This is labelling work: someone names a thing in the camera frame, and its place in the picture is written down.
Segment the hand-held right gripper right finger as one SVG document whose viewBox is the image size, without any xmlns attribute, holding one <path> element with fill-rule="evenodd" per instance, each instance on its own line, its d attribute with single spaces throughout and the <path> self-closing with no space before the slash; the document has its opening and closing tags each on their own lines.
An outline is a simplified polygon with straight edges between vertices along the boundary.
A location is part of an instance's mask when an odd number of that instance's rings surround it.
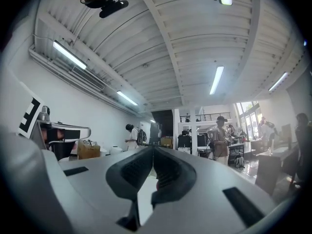
<svg viewBox="0 0 312 234">
<path fill-rule="evenodd" d="M 146 234 L 259 234 L 275 209 L 266 192 L 216 161 L 156 147 L 154 169 Z"/>
</svg>

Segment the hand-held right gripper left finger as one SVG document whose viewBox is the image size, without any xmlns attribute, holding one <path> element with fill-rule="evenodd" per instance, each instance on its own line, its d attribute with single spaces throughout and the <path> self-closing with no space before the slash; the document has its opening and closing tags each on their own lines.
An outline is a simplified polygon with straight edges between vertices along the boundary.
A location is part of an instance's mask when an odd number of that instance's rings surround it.
<svg viewBox="0 0 312 234">
<path fill-rule="evenodd" d="M 153 220 L 139 222 L 137 193 L 153 165 L 152 148 L 60 162 L 59 199 L 75 234 L 154 234 Z"/>
</svg>

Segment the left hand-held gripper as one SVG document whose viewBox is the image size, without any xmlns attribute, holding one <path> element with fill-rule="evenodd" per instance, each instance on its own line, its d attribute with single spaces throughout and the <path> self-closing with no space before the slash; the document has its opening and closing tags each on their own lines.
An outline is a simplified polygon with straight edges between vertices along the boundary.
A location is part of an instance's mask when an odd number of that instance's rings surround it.
<svg viewBox="0 0 312 234">
<path fill-rule="evenodd" d="M 23 137 L 52 151 L 57 160 L 69 160 L 75 142 L 89 138 L 91 129 L 52 122 L 49 113 L 43 100 L 13 72 L 0 71 L 0 142 L 5 135 Z"/>
</svg>

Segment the open cardboard box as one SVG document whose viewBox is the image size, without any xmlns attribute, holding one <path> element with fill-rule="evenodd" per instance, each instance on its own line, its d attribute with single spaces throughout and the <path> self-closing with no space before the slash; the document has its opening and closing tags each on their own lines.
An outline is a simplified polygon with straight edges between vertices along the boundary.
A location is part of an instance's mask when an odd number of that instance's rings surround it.
<svg viewBox="0 0 312 234">
<path fill-rule="evenodd" d="M 78 159 L 89 159 L 100 157 L 100 146 L 79 141 L 77 155 Z"/>
</svg>

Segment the white air vent grille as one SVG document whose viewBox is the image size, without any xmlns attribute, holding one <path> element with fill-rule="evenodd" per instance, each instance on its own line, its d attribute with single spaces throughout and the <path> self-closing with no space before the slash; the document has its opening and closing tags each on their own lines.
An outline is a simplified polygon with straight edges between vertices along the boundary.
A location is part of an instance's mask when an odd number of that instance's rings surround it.
<svg viewBox="0 0 312 234">
<path fill-rule="evenodd" d="M 99 80 L 97 77 L 93 76 L 92 74 L 88 73 L 86 70 L 83 70 L 79 67 L 74 67 L 71 72 L 76 76 L 80 77 L 84 81 L 88 82 L 89 84 L 103 90 L 105 88 L 104 82 Z"/>
</svg>

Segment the grey table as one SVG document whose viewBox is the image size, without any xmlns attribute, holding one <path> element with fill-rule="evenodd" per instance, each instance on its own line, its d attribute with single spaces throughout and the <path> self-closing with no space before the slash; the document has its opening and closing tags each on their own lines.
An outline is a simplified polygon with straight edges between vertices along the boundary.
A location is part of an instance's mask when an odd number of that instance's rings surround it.
<svg viewBox="0 0 312 234">
<path fill-rule="evenodd" d="M 298 159 L 298 144 L 278 147 L 271 153 L 258 155 L 259 164 L 255 184 L 269 195 L 273 195 L 278 180 L 282 175 L 288 175 L 294 181 Z"/>
</svg>

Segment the black mezzanine railing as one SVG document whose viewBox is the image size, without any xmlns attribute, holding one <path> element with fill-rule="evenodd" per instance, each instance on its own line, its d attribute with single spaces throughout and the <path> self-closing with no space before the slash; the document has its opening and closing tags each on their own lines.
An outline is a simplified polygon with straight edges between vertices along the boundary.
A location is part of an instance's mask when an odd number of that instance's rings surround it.
<svg viewBox="0 0 312 234">
<path fill-rule="evenodd" d="M 224 113 L 214 113 L 214 114 L 200 114 L 195 116 L 196 122 L 203 122 L 203 121 L 216 121 L 218 117 L 224 117 L 225 119 L 231 119 L 231 113 L 230 112 L 224 112 Z M 180 122 L 188 123 L 191 122 L 191 116 L 189 114 L 185 116 L 180 116 Z"/>
</svg>

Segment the large bright window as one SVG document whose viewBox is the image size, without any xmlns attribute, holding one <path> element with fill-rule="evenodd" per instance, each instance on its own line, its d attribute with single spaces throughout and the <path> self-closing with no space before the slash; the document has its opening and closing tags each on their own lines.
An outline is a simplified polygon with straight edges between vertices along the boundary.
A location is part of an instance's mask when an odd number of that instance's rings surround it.
<svg viewBox="0 0 312 234">
<path fill-rule="evenodd" d="M 261 136 L 260 121 L 262 113 L 258 101 L 238 102 L 235 104 L 242 130 L 247 134 L 248 141 Z"/>
</svg>

